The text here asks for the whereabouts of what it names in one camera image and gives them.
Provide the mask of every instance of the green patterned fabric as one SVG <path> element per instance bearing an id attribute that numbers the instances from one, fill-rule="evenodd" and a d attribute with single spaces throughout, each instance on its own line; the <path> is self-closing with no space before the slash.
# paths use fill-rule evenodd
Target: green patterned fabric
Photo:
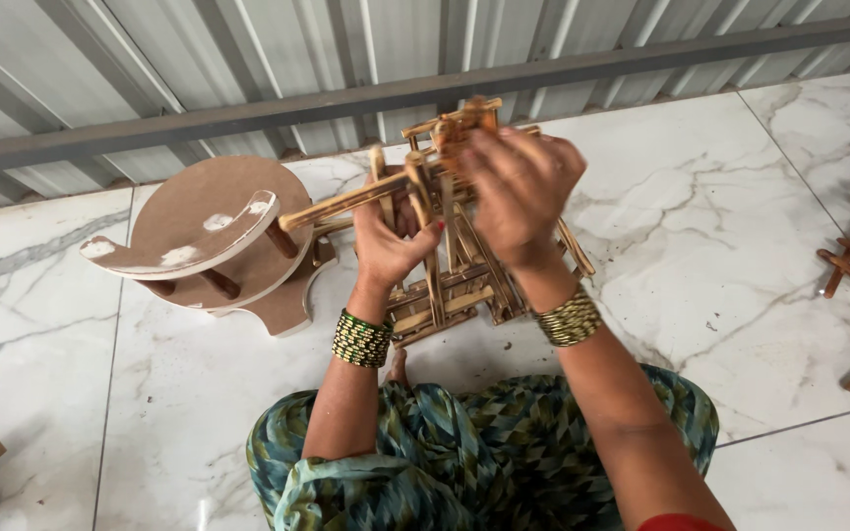
<path id="1" fill-rule="evenodd" d="M 693 383 L 642 366 L 706 473 L 717 412 Z M 455 395 L 440 385 L 379 392 L 377 453 L 301 459 L 316 391 L 274 404 L 247 444 L 272 529 L 620 529 L 619 510 L 561 376 Z"/>

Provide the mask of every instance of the metal rail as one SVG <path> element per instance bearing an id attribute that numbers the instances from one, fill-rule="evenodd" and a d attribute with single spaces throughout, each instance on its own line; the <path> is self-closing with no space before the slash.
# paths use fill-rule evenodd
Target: metal rail
<path id="1" fill-rule="evenodd" d="M 430 103 L 850 42 L 850 17 L 0 140 L 0 170 Z"/>

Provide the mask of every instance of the corrugated metal sheet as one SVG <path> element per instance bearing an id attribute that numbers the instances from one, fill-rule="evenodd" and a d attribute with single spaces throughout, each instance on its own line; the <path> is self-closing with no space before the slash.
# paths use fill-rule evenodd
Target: corrugated metal sheet
<path id="1" fill-rule="evenodd" d="M 850 16 L 850 0 L 0 0 L 0 138 Z M 850 42 L 489 94 L 502 122 L 850 70 Z M 435 105 L 0 172 L 0 205 L 219 154 L 393 142 Z"/>

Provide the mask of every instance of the marble floor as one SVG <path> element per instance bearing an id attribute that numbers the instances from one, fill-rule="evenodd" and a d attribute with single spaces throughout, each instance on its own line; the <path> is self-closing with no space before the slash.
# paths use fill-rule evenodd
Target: marble floor
<path id="1" fill-rule="evenodd" d="M 586 286 L 640 360 L 700 384 L 722 429 L 707 482 L 739 529 L 850 529 L 850 280 L 816 255 L 850 233 L 850 74 L 541 124 L 590 167 L 564 217 Z M 403 147 L 386 150 L 399 160 Z M 311 197 L 366 153 L 287 164 Z M 171 306 L 89 265 L 152 186 L 0 209 L 0 529 L 267 529 L 244 459 L 255 419 L 316 387 L 356 274 L 350 235 L 313 326 Z M 531 320 L 486 315 L 410 348 L 414 382 L 558 373 Z"/>

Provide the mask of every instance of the gold bangle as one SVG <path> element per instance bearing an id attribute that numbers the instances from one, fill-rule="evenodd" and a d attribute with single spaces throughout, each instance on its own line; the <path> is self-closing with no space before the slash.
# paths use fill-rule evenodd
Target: gold bangle
<path id="1" fill-rule="evenodd" d="M 582 285 L 576 287 L 572 298 L 560 306 L 534 313 L 537 324 L 546 333 L 549 344 L 556 347 L 575 345 L 596 332 L 603 324 L 595 302 L 585 293 Z"/>
<path id="2" fill-rule="evenodd" d="M 392 323 L 388 320 L 376 326 L 352 317 L 344 308 L 336 323 L 334 354 L 353 365 L 381 368 L 385 365 L 392 331 Z"/>

